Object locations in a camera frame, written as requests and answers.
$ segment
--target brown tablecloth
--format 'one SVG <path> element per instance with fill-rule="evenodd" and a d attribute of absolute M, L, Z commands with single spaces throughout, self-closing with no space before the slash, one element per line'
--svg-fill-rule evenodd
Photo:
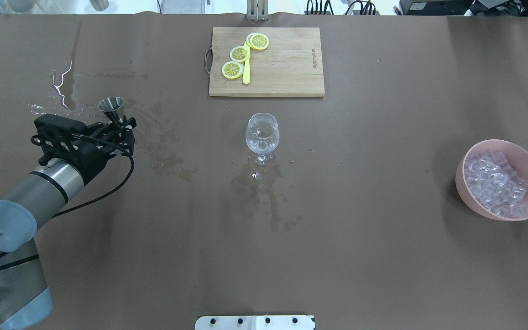
<path fill-rule="evenodd" d="M 210 98 L 212 27 L 249 26 L 320 27 L 325 97 Z M 50 76 L 69 67 L 63 100 Z M 55 309 L 34 329 L 265 313 L 319 330 L 528 329 L 528 221 L 480 217 L 453 183 L 481 140 L 528 150 L 528 18 L 0 15 L 0 194 L 37 165 L 38 114 L 100 121 L 109 95 L 138 119 L 136 170 L 38 232 Z M 255 181 L 258 111 L 280 144 Z M 112 160 L 71 205 L 127 169 Z"/>

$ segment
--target lemon slice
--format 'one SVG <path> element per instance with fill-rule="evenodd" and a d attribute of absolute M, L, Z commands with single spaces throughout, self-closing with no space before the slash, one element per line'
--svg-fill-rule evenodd
<path fill-rule="evenodd" d="M 254 33 L 250 37 L 250 46 L 254 48 L 254 50 L 265 50 L 268 48 L 268 44 L 270 44 L 270 40 L 265 34 L 262 33 Z"/>
<path fill-rule="evenodd" d="M 229 52 L 229 58 L 231 58 L 235 62 L 243 62 L 245 61 L 249 56 L 249 50 L 245 46 L 237 46 L 234 47 L 231 52 Z"/>
<path fill-rule="evenodd" d="M 222 66 L 221 73 L 227 79 L 236 79 L 243 73 L 243 64 L 231 60 Z"/>
<path fill-rule="evenodd" d="M 253 48 L 253 46 L 252 46 L 252 42 L 250 41 L 250 39 L 252 39 L 252 36 L 253 36 L 253 35 L 257 35 L 257 34 L 258 34 L 258 33 L 255 33 L 255 32 L 254 32 L 254 33 L 250 33 L 249 35 L 247 35 L 247 37 L 246 37 L 246 43 L 248 44 L 248 46 L 250 46 L 250 47 Z"/>

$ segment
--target water spill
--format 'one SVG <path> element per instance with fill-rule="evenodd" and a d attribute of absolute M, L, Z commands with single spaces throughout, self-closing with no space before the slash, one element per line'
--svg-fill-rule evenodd
<path fill-rule="evenodd" d="M 52 73 L 52 86 L 59 96 L 61 96 L 62 106 L 67 109 L 75 108 L 75 101 L 72 100 L 73 85 L 75 84 L 75 77 L 73 75 L 73 60 L 69 68 L 60 75 L 60 83 L 56 84 L 56 71 Z"/>
<path fill-rule="evenodd" d="M 144 103 L 135 100 L 126 100 L 126 105 L 126 111 L 136 118 L 140 128 L 136 132 L 136 144 L 149 153 L 152 159 L 150 167 L 155 175 L 160 177 L 177 175 L 186 182 L 192 182 L 193 176 L 199 172 L 199 169 L 180 167 L 184 159 L 176 155 L 172 143 L 179 142 L 182 136 L 177 134 L 173 127 L 164 128 L 170 120 L 160 118 L 164 111 L 162 103 L 145 106 Z"/>
<path fill-rule="evenodd" d="M 79 36 L 82 26 L 83 22 L 80 21 L 79 26 L 77 27 L 75 40 L 73 42 L 73 49 L 71 51 L 71 62 L 69 63 L 69 68 L 60 74 L 59 84 L 56 84 L 56 71 L 52 73 L 52 86 L 54 87 L 54 90 L 56 90 L 58 95 L 61 96 L 62 106 L 69 110 L 73 110 L 75 108 L 75 101 L 72 99 L 73 85 L 75 84 L 75 56 L 77 52 L 77 46 L 79 44 Z"/>
<path fill-rule="evenodd" d="M 144 79 L 145 81 L 148 80 L 148 75 L 140 75 L 138 76 L 136 74 L 136 71 L 125 71 L 125 72 L 107 72 L 107 73 L 80 73 L 77 75 L 77 77 L 96 77 L 96 78 L 111 78 L 111 79 L 136 79 L 138 77 Z"/>
<path fill-rule="evenodd" d="M 43 107 L 37 104 L 28 104 L 27 106 L 30 108 L 30 112 L 32 113 L 32 115 L 46 115 L 46 113 L 48 113 L 44 110 L 40 110 Z"/>
<path fill-rule="evenodd" d="M 151 165 L 154 173 L 157 176 L 172 175 L 175 173 L 174 166 L 182 164 L 184 159 L 176 156 L 176 153 L 169 153 L 168 155 L 160 155 L 154 157 L 154 163 Z"/>
<path fill-rule="evenodd" d="M 285 222 L 285 231 L 293 230 L 293 228 L 295 228 L 297 224 L 299 223 L 299 221 L 301 221 L 302 219 L 303 219 L 302 215 L 297 215 L 296 220 Z"/>
<path fill-rule="evenodd" d="M 199 172 L 199 169 L 197 169 L 197 167 L 192 170 L 181 169 L 181 171 L 178 173 L 178 177 L 182 178 L 186 182 L 191 182 L 193 180 L 193 175 L 197 172 Z"/>
<path fill-rule="evenodd" d="M 264 204 L 270 205 L 269 214 L 272 232 L 277 232 L 282 222 L 278 214 L 278 198 L 273 190 L 274 182 L 279 177 L 282 178 L 283 176 L 278 164 L 274 164 L 272 169 L 264 173 L 257 173 L 249 164 L 245 164 L 240 175 L 231 181 L 231 184 L 238 183 L 248 187 L 250 189 L 250 198 L 254 200 L 254 204 L 260 204 L 261 197 L 268 197 L 268 200 L 265 200 Z"/>

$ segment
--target metal bracket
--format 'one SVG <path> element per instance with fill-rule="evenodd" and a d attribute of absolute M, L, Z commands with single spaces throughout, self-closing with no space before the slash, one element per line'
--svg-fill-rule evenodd
<path fill-rule="evenodd" d="M 312 315 L 244 315 L 200 317 L 195 330 L 315 330 Z"/>
<path fill-rule="evenodd" d="M 248 21 L 268 21 L 268 0 L 247 0 Z"/>

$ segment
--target cutting board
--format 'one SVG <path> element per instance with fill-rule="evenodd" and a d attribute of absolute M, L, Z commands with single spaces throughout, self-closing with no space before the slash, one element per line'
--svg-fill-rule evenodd
<path fill-rule="evenodd" d="M 227 79 L 221 74 L 229 52 L 243 46 L 252 32 L 270 39 L 265 50 L 252 49 L 252 81 Z M 316 96 L 325 95 L 321 36 L 318 27 L 214 27 L 213 65 L 209 77 L 211 96 Z"/>

